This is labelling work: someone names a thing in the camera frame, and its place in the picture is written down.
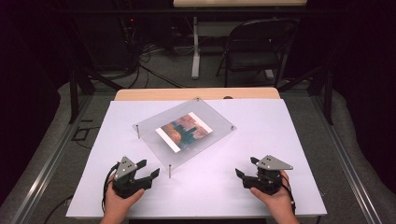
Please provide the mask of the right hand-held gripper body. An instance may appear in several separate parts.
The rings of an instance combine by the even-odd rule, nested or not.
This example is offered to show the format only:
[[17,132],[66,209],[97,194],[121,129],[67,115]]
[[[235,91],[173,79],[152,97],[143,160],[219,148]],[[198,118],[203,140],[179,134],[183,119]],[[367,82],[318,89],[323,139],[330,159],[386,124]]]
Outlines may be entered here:
[[277,193],[282,187],[282,174],[280,171],[293,169],[290,164],[271,155],[260,159],[260,162],[255,166],[257,167],[257,175],[247,175],[248,180],[242,180],[243,187],[245,189],[256,188],[268,195]]

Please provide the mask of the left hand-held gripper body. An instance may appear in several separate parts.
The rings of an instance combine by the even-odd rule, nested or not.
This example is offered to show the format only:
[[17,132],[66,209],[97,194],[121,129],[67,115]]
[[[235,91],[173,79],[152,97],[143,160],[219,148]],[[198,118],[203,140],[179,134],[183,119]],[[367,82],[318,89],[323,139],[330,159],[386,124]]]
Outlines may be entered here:
[[150,189],[152,182],[146,182],[144,177],[136,179],[138,170],[135,169],[136,163],[124,156],[113,179],[113,189],[118,196],[126,199],[135,194],[140,189]]

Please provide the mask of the clear acrylic photo frame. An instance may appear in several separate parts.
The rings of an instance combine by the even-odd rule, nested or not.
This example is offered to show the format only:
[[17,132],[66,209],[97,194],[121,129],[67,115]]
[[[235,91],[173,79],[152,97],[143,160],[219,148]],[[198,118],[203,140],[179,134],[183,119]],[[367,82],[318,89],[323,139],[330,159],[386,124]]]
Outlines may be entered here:
[[193,98],[137,122],[134,130],[165,172],[171,172],[237,127],[208,101]]

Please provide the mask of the person's left hand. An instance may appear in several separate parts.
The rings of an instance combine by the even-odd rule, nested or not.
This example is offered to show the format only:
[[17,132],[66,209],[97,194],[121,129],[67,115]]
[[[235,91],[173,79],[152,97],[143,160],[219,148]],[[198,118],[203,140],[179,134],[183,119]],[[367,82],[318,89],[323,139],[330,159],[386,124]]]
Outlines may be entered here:
[[132,196],[123,199],[116,194],[112,188],[112,184],[109,184],[109,187],[106,191],[104,217],[125,219],[129,209],[142,198],[144,193],[145,191],[140,189]]

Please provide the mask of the person's right hand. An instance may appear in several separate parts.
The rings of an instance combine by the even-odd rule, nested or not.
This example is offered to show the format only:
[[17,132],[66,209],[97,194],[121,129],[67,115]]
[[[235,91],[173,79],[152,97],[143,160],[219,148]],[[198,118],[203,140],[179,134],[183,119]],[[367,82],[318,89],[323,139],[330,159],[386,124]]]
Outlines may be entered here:
[[283,187],[273,195],[265,194],[256,188],[251,188],[250,192],[267,206],[273,218],[293,214],[290,195]]

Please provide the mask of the white board sheet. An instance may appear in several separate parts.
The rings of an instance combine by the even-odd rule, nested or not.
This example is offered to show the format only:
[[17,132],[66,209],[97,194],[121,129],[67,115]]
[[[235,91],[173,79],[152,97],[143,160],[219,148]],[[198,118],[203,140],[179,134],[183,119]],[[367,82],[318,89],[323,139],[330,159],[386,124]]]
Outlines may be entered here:
[[133,129],[138,121],[176,106],[174,101],[113,101],[92,147],[67,216],[97,218],[106,174],[122,157],[147,160],[139,174],[158,170],[151,189],[132,207],[132,218],[254,218],[267,207],[242,185],[236,171],[257,171],[251,158],[272,155],[291,165],[288,175],[299,216],[327,210],[308,165],[289,110],[281,99],[209,101],[235,131],[180,166],[162,164]]

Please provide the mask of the wooden table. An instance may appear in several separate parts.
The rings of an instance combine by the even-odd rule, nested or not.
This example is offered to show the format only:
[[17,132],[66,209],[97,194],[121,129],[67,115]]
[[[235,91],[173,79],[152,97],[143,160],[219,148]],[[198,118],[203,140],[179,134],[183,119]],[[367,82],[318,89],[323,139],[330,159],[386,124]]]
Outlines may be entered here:
[[276,88],[185,88],[185,89],[124,89],[117,92],[115,101],[175,101],[199,97],[216,99],[279,99]]

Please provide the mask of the black metal stand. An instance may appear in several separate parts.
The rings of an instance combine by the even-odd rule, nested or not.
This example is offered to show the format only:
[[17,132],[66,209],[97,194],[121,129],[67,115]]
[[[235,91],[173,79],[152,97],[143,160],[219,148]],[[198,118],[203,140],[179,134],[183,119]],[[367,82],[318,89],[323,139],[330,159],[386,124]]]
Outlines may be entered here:
[[77,66],[72,68],[69,76],[69,89],[70,89],[70,103],[71,103],[71,117],[69,123],[72,124],[78,117],[79,104],[78,104],[78,89],[81,89],[85,94],[93,95],[95,87],[91,82],[91,78],[97,79],[103,84],[107,85],[115,91],[122,89],[122,86],[116,84],[110,79],[103,77],[99,73],[84,66]]
[[301,83],[303,80],[311,78],[308,85],[307,92],[310,96],[318,96],[321,91],[324,91],[323,99],[323,115],[330,125],[332,122],[332,69],[329,67],[317,67],[308,73],[295,78],[291,82],[284,84],[277,88],[279,92],[288,91],[294,86]]

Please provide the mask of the black folding chair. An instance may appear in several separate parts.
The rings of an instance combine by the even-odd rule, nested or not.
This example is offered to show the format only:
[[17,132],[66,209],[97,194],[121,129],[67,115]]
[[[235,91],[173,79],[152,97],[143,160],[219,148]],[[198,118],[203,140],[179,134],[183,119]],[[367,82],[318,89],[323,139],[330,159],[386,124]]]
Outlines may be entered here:
[[224,69],[224,86],[229,73],[276,70],[279,81],[285,52],[294,38],[298,22],[290,18],[246,21],[229,34],[217,71]]

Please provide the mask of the white desk leg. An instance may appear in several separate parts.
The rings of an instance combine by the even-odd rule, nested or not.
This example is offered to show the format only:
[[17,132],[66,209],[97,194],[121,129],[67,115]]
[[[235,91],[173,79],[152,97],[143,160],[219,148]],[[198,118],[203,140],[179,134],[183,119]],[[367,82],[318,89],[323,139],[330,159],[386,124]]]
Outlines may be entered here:
[[200,69],[200,52],[199,52],[199,36],[198,36],[198,20],[193,18],[193,59],[191,68],[191,78],[199,78]]

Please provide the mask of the dark equipment rack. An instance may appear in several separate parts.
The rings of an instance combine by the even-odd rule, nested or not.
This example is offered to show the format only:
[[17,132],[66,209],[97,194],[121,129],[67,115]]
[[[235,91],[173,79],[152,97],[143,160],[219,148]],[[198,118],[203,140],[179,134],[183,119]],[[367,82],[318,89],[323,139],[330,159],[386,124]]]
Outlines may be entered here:
[[[120,0],[74,0],[74,10],[121,9]],[[76,18],[80,35],[97,70],[127,70],[135,67],[128,25],[123,17],[89,15]]]

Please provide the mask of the light wooden desk top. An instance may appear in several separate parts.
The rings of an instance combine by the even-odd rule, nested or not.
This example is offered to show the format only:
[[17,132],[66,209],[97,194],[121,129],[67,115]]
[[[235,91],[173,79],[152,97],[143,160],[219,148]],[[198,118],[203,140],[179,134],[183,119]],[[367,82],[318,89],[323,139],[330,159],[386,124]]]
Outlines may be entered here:
[[173,0],[174,7],[299,7],[307,0]]

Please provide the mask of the aluminium floor rail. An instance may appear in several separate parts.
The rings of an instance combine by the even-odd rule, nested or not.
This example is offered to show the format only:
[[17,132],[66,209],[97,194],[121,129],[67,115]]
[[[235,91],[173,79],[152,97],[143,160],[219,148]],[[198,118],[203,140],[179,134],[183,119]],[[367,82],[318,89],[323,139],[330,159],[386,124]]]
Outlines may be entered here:
[[331,125],[324,115],[324,105],[320,101],[318,96],[311,97],[312,104],[319,113],[319,117],[324,124],[324,127],[332,139],[335,146],[335,156],[339,160],[340,166],[346,176],[348,185],[350,186],[361,211],[367,221],[367,224],[383,224],[379,217],[372,200],[369,197],[366,187],[363,186],[361,179],[354,168],[352,161],[350,160],[347,151],[341,141],[340,136],[336,132],[333,125]]
[[70,124],[67,93],[33,158],[0,208],[6,224],[71,223],[65,199],[73,195],[101,126],[104,109],[94,109],[94,95],[79,97],[79,114]]

